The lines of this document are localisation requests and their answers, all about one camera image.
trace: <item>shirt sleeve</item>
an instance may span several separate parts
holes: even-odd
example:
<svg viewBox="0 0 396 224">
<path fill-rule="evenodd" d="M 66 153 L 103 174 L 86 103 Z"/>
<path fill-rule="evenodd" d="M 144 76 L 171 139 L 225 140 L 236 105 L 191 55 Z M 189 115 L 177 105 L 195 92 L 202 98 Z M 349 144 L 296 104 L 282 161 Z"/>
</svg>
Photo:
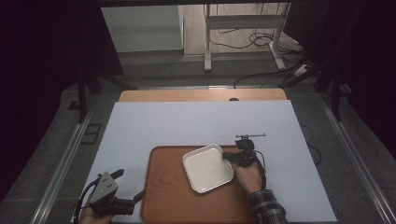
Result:
<svg viewBox="0 0 396 224">
<path fill-rule="evenodd" d="M 247 196 L 253 217 L 260 224 L 284 224 L 286 210 L 280 205 L 270 189 L 263 189 Z"/>
</svg>

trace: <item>robotic arm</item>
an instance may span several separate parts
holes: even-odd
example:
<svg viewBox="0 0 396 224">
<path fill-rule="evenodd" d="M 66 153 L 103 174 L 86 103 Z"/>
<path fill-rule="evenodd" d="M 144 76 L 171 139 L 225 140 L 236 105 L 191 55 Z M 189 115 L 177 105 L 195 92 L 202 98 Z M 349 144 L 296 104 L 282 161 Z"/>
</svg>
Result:
<svg viewBox="0 0 396 224">
<path fill-rule="evenodd" d="M 79 223 L 79 211 L 81 210 L 82 200 L 84 199 L 88 189 L 92 186 L 95 186 L 95 188 L 92 191 L 90 207 L 98 216 L 132 215 L 134 213 L 134 205 L 142 200 L 144 191 L 136 194 L 132 200 L 118 199 L 115 197 L 119 186 L 114 180 L 122 176 L 123 172 L 124 171 L 122 169 L 114 172 L 111 175 L 108 172 L 104 172 L 102 175 L 99 175 L 96 180 L 92 181 L 87 188 L 84 189 L 84 192 L 79 198 L 75 210 L 75 224 Z"/>
</svg>

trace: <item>metal rail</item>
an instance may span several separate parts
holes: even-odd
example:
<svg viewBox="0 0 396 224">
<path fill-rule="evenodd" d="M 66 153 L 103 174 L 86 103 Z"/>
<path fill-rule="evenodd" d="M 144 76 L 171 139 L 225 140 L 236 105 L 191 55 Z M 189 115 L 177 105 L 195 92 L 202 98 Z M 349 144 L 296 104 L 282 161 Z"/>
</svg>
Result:
<svg viewBox="0 0 396 224">
<path fill-rule="evenodd" d="M 47 221 L 56 196 L 58 195 L 62 183 L 64 182 L 64 178 L 66 177 L 67 171 L 69 170 L 70 164 L 72 163 L 76 154 L 82 135 L 84 134 L 85 129 L 91 119 L 92 111 L 96 106 L 96 102 L 97 96 L 94 95 L 89 104 L 87 116 L 80 124 L 76 126 L 73 136 L 67 144 L 66 150 L 61 157 L 60 163 L 52 175 L 46 191 L 44 192 L 44 195 L 41 198 L 41 201 L 38 204 L 32 219 L 30 220 L 31 224 L 44 224 Z"/>
<path fill-rule="evenodd" d="M 349 138 L 349 135 L 344 128 L 342 122 L 337 121 L 337 118 L 334 116 L 331 110 L 331 104 L 325 96 L 325 93 L 321 94 L 321 102 L 323 103 L 323 108 L 326 111 L 326 114 L 334 127 L 341 143 L 346 149 L 346 153 L 352 161 L 353 166 L 356 169 L 359 177 L 361 178 L 361 182 L 364 187 L 366 187 L 368 194 L 370 195 L 375 208 L 377 209 L 379 215 L 382 217 L 384 223 L 394 224 L 396 223 L 396 217 L 390 207 L 390 204 L 382 192 L 381 188 L 375 182 L 373 175 L 370 173 L 369 169 L 365 165 L 363 159 L 359 151 L 356 149 L 352 140 Z"/>
</svg>

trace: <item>wooden tray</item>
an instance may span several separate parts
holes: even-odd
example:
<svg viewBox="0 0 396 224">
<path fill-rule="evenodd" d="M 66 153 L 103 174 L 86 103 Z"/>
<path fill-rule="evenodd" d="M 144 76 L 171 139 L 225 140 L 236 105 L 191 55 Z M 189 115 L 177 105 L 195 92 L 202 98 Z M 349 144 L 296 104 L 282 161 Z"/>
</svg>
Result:
<svg viewBox="0 0 396 224">
<path fill-rule="evenodd" d="M 145 223 L 252 223 L 247 195 L 234 179 L 206 193 L 194 191 L 182 164 L 198 147 L 155 147 L 148 162 L 141 217 Z M 236 151 L 236 147 L 222 147 Z"/>
</svg>

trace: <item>white tray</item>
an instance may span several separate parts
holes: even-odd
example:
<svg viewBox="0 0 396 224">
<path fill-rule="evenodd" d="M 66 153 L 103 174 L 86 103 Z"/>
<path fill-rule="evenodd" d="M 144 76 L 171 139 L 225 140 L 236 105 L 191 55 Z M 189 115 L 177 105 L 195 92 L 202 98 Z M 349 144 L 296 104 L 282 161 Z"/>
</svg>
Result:
<svg viewBox="0 0 396 224">
<path fill-rule="evenodd" d="M 221 157 L 218 145 L 198 148 L 183 156 L 183 165 L 192 188 L 204 193 L 233 179 L 231 164 Z"/>
</svg>

